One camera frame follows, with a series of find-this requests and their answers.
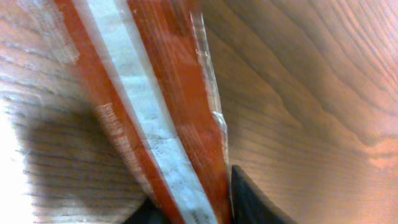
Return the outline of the orange-red snack bar wrapper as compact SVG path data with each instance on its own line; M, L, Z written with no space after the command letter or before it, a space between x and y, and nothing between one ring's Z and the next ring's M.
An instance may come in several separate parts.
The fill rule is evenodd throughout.
M229 223L227 133L198 1L55 2L101 124L172 223Z

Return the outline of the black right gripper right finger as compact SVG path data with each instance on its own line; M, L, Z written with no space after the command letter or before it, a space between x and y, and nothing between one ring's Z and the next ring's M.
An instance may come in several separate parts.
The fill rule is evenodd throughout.
M231 199L234 224L297 224L238 165L231 166Z

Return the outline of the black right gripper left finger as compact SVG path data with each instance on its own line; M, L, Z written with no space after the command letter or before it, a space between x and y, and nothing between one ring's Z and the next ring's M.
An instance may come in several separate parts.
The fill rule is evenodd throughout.
M123 224L169 224L169 219L147 197L144 203Z

